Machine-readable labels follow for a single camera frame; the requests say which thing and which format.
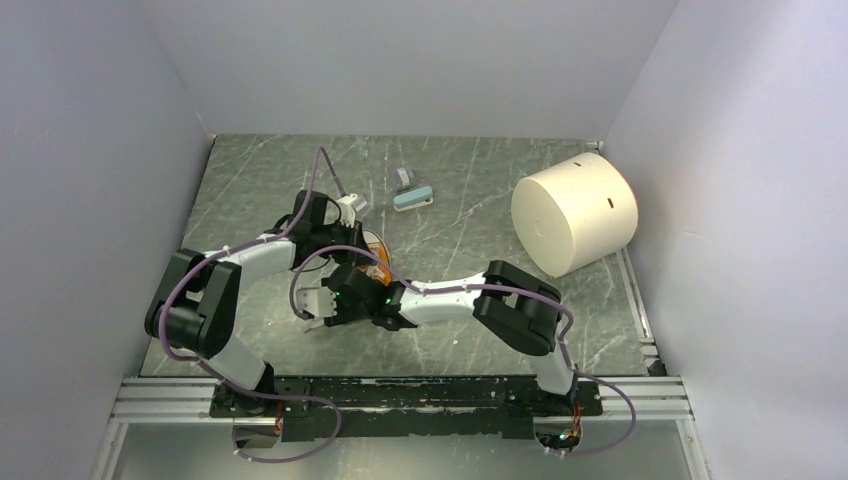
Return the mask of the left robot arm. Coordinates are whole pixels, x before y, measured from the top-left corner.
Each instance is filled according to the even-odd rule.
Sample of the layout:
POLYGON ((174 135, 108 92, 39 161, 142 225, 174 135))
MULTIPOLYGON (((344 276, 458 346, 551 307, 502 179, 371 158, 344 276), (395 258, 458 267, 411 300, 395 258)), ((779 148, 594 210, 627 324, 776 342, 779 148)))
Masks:
POLYGON ((177 251, 146 314, 146 333, 238 385, 237 403, 249 414, 268 413, 277 400, 274 371, 234 333, 240 292, 317 254, 337 267, 319 287, 297 293, 299 309, 327 326, 370 318, 383 305, 391 276, 382 240, 357 218, 366 204, 356 194, 333 200, 302 190, 292 212, 243 249, 177 251))

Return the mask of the orange canvas sneaker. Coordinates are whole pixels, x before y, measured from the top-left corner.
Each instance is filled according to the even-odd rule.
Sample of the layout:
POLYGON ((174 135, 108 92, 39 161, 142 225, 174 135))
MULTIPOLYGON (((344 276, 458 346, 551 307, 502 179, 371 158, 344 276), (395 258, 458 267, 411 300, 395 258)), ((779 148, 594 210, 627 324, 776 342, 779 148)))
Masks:
MULTIPOLYGON (((377 233, 370 230, 364 230, 363 239, 372 254, 376 255, 385 264, 391 264, 388 247, 377 233)), ((391 271, 382 263, 361 265, 358 269, 372 280, 375 280, 384 286, 390 285, 393 281, 391 271)))

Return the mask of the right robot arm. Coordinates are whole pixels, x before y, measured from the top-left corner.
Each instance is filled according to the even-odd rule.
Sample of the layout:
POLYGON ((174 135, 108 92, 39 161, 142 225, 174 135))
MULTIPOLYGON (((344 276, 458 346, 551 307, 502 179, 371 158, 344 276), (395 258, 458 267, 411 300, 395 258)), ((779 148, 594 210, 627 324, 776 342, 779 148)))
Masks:
POLYGON ((302 310, 328 327, 368 320, 388 331, 442 321, 477 322, 529 357, 542 406, 562 414, 578 399, 564 348, 573 316, 552 285, 505 261, 471 277, 442 282, 385 282, 350 265, 322 279, 317 294, 299 294, 302 310))

